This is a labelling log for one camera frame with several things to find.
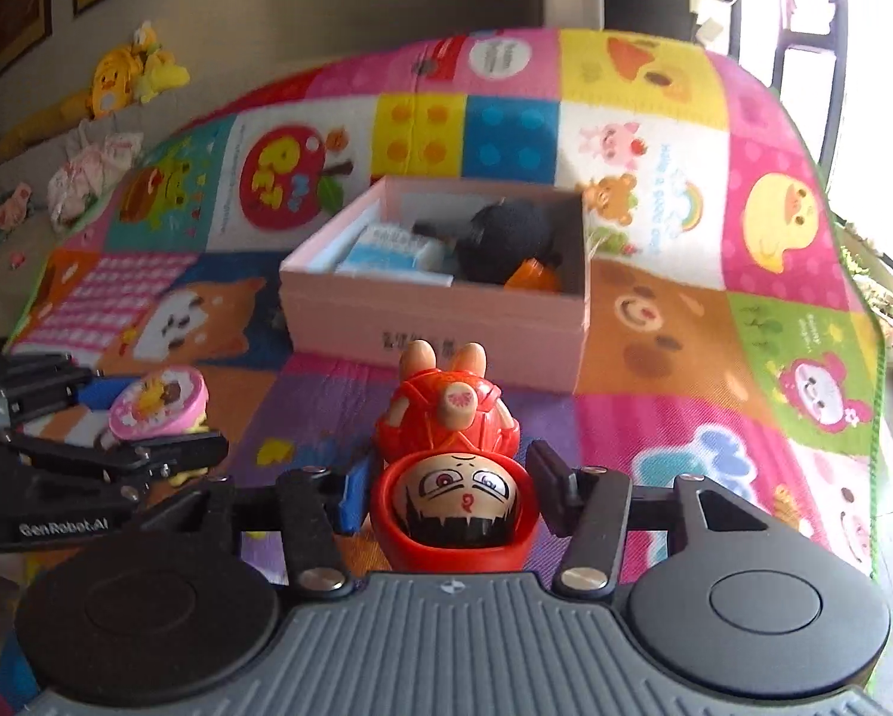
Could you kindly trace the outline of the pink round toy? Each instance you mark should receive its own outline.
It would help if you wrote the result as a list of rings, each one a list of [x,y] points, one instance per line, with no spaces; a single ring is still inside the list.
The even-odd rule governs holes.
[[[133,381],[108,409],[108,431],[118,442],[184,435],[207,420],[208,388],[194,367],[173,365]]]

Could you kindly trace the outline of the red figurine toy keychain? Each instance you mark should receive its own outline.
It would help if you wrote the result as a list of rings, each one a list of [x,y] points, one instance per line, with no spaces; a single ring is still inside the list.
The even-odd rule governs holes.
[[[426,340],[399,358],[399,381],[374,428],[382,470],[371,524],[393,569],[513,572],[528,561],[539,501],[518,461],[521,425],[487,378],[477,342],[438,365]]]

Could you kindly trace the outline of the blue white tissue pack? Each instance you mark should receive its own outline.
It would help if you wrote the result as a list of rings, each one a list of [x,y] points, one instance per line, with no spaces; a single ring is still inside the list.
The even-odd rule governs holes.
[[[446,264],[447,246],[442,241],[411,233],[403,226],[371,223],[356,237],[335,271],[372,280],[451,286],[455,276]]]

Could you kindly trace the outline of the black plush bear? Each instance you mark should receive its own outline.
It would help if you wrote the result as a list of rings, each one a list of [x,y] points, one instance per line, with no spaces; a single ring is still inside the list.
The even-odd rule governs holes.
[[[461,221],[419,220],[414,234],[445,242],[466,281],[503,286],[528,259],[562,264],[549,214],[528,199],[501,199]]]

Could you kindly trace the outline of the pink cardboard box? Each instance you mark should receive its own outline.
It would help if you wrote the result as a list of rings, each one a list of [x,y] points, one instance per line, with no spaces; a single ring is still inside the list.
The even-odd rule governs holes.
[[[467,220],[501,199],[528,199],[550,221],[562,257],[558,291],[338,270],[372,223]],[[388,176],[281,260],[280,301],[298,353],[395,367],[412,340],[430,342],[442,362],[476,341],[490,380],[573,393],[590,322],[583,201],[576,191],[542,184]]]

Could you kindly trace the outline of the grey sofa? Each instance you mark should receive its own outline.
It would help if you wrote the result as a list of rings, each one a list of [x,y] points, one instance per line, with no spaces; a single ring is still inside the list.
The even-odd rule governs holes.
[[[110,370],[170,360],[268,369],[290,342],[280,248],[223,249],[246,228],[264,105],[199,84],[131,105],[0,166],[0,341]]]

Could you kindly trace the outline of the colourful cartoon play mat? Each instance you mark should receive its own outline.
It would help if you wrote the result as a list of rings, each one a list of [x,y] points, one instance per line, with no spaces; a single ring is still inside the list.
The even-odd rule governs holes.
[[[764,87],[697,45],[449,37],[238,98],[47,259],[6,436],[33,714],[871,714],[888,634],[801,446],[882,338]]]

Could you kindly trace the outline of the orange toy in box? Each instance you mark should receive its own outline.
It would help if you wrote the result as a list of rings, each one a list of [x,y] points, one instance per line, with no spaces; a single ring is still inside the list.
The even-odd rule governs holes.
[[[558,294],[562,291],[562,280],[555,265],[544,265],[540,260],[528,259],[519,265],[503,287],[515,291]]]

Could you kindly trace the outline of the pink plush toy on sofa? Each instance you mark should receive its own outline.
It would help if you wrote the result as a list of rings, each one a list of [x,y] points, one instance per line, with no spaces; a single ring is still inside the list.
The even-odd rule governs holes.
[[[29,216],[32,187],[17,183],[16,187],[0,196],[0,231],[11,233]]]

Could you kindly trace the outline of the white pink crumpled cloth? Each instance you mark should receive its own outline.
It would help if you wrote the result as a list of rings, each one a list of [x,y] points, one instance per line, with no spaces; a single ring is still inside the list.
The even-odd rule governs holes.
[[[64,162],[47,186],[51,226],[64,231],[78,223],[133,168],[142,144],[142,132],[112,132]]]

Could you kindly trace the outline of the yellow duck plush toy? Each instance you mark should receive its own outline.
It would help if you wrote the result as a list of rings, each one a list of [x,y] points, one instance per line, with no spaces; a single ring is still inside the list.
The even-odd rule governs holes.
[[[189,82],[189,70],[163,47],[153,24],[144,21],[129,44],[117,45],[98,60],[87,89],[48,105],[0,134],[0,165],[77,128],[81,121],[107,118],[134,104],[149,104],[157,95]]]

